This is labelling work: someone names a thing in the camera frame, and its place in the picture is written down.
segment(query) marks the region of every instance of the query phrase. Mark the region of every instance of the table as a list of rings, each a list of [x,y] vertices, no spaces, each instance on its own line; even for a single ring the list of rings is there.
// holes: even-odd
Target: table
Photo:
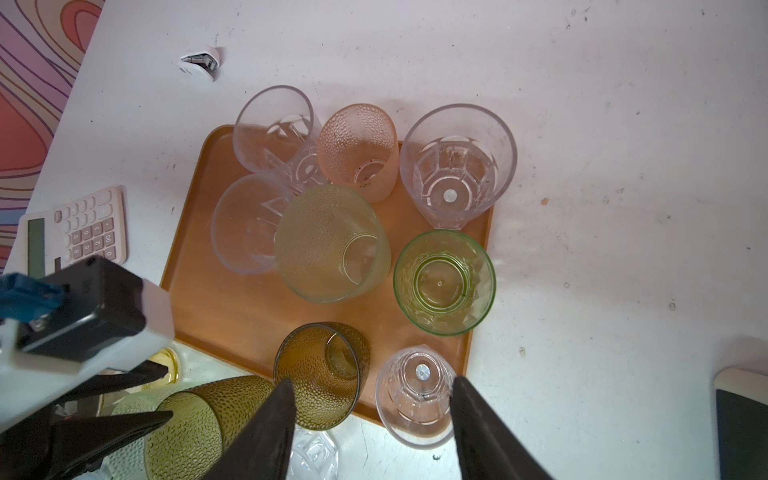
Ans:
[[[211,84],[175,66],[205,44]],[[767,46],[759,0],[107,2],[29,208],[124,185],[125,266],[159,283],[204,138],[263,88],[401,140],[486,106],[519,164],[468,377],[555,478],[716,478],[711,380],[768,369]],[[340,478],[459,477],[453,442],[334,435]]]

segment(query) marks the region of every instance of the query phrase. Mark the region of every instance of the calculator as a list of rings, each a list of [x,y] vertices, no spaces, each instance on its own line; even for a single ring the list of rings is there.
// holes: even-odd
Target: calculator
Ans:
[[[127,258],[125,211],[120,187],[109,187],[44,212],[24,215],[16,242],[27,275],[42,278],[98,255]]]

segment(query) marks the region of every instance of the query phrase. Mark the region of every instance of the white calculator key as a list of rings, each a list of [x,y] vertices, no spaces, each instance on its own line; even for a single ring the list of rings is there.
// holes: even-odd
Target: white calculator key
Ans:
[[[96,207],[96,216],[98,217],[99,220],[107,218],[110,215],[112,215],[112,206],[110,204]]]
[[[69,233],[69,230],[72,230],[69,220],[62,220],[56,224],[56,227],[64,233]]]
[[[112,200],[112,192],[109,190],[102,190],[99,193],[96,194],[96,204],[97,205],[104,205],[109,200]]]

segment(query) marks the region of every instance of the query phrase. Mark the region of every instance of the colorful patterned fabric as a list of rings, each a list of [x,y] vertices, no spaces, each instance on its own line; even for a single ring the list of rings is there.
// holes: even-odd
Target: colorful patterned fabric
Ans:
[[[103,5],[0,2],[0,273]]]

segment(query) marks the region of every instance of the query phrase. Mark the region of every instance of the orange plastic tray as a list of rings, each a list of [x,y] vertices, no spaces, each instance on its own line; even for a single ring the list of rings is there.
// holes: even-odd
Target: orange plastic tray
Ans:
[[[371,369],[355,413],[381,424],[374,393],[376,376],[395,352],[426,344],[459,374],[466,373],[472,333],[440,337],[414,326],[397,305],[392,269],[374,290],[337,303],[310,303],[288,289],[277,272],[240,275],[216,257],[210,221],[221,194],[248,175],[235,158],[231,125],[208,135],[200,152],[184,212],[170,251],[161,286],[170,292],[176,338],[257,375],[272,377],[283,339],[305,323],[335,321],[357,328],[371,345]],[[431,227],[398,180],[383,202],[373,204],[392,248],[392,268],[403,247]],[[492,210],[463,230],[488,245]]]

